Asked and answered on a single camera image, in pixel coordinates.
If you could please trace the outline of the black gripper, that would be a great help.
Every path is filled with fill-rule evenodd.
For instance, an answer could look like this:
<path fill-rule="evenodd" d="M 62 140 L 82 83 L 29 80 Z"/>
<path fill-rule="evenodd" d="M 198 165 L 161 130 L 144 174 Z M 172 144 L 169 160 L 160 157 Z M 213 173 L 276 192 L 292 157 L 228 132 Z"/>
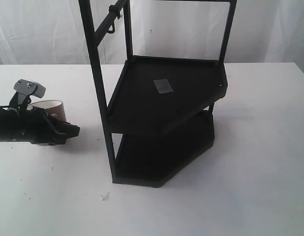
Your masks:
<path fill-rule="evenodd" d="M 37 107 L 22 110 L 18 125 L 18 142 L 39 146 L 63 145 L 68 138 L 77 137 L 80 133 L 80 127 L 61 120 L 57 114 Z"/>

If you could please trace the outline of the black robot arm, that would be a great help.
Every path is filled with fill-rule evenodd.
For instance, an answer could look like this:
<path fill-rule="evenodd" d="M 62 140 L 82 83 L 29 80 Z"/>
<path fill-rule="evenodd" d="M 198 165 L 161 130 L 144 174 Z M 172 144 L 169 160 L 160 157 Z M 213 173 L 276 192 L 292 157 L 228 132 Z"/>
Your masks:
<path fill-rule="evenodd" d="M 0 142 L 64 145 L 79 133 L 80 127 L 52 116 L 43 108 L 18 111 L 0 106 Z"/>

